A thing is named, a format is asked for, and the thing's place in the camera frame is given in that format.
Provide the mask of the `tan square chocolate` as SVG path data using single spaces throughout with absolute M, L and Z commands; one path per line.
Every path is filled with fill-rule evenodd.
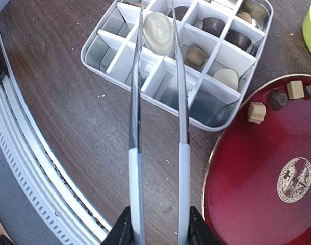
M 251 102 L 248 108 L 248 121 L 261 124 L 266 116 L 266 106 L 262 102 Z

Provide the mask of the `dark leaf chocolate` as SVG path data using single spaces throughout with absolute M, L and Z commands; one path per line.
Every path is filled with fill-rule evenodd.
M 288 98 L 282 90 L 272 89 L 267 96 L 267 102 L 271 110 L 278 111 L 287 104 Z

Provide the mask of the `dark round chocolate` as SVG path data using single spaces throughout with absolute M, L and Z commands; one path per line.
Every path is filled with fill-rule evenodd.
M 202 30 L 216 37 L 220 37 L 225 22 L 219 18 L 207 17 L 203 19 Z

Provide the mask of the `aluminium front rail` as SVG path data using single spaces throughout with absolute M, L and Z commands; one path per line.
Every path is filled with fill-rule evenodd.
M 40 221 L 62 244 L 100 244 L 112 226 L 53 153 L 19 89 L 0 34 L 0 147 Z

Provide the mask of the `round tan chocolate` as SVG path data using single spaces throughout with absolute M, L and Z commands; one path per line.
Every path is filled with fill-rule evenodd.
M 188 61 L 192 62 L 193 64 L 201 66 L 208 58 L 208 55 L 202 49 L 191 45 L 187 49 L 185 57 Z

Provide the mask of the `red round tray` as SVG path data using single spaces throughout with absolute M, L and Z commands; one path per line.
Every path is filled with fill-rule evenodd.
M 311 244 L 311 99 L 271 110 L 272 89 L 311 84 L 311 75 L 274 79 L 250 95 L 218 138 L 209 158 L 203 216 L 221 244 Z M 262 102 L 261 124 L 248 121 Z

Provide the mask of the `dark cup chocolate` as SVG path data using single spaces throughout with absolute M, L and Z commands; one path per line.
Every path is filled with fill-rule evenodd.
M 188 8 L 189 8 L 188 6 L 178 6 L 174 8 L 176 20 L 181 21 L 185 13 L 187 12 Z

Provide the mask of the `white oval chocolate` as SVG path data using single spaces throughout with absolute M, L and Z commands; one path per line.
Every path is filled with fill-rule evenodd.
M 143 22 L 143 38 L 156 55 L 170 53 L 174 46 L 174 30 L 167 16 L 161 12 L 148 14 Z
M 235 91 L 238 89 L 239 77 L 237 73 L 230 68 L 220 69 L 219 71 L 215 72 L 213 78 Z

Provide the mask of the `tan caramel cube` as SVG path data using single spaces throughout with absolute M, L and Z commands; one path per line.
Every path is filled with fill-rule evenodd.
M 303 83 L 301 80 L 294 80 L 294 81 L 288 82 L 287 91 L 288 91 L 288 97 L 290 100 L 303 99 L 305 97 Z
M 244 20 L 245 22 L 249 23 L 249 24 L 252 24 L 252 18 L 250 16 L 249 13 L 247 12 L 242 12 L 240 14 L 238 14 L 238 17 L 242 20 Z

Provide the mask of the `dark chocolate piece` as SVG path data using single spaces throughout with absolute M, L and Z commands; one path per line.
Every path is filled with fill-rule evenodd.
M 249 37 L 236 30 L 229 30 L 226 34 L 225 40 L 244 51 L 246 51 L 252 44 Z

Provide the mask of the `silver divided tin box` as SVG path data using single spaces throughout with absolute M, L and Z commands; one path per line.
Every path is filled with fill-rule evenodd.
M 81 50 L 81 61 L 130 90 L 139 18 L 161 13 L 177 25 L 189 121 L 210 132 L 233 120 L 264 48 L 268 1 L 113 1 Z

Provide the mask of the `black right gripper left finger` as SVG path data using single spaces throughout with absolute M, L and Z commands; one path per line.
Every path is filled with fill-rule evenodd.
M 130 206 L 124 208 L 111 231 L 101 245 L 131 245 L 132 224 Z

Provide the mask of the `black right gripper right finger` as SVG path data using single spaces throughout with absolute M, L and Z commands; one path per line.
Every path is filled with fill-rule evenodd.
M 195 206 L 190 207 L 189 244 L 191 245 L 220 245 L 205 220 Z

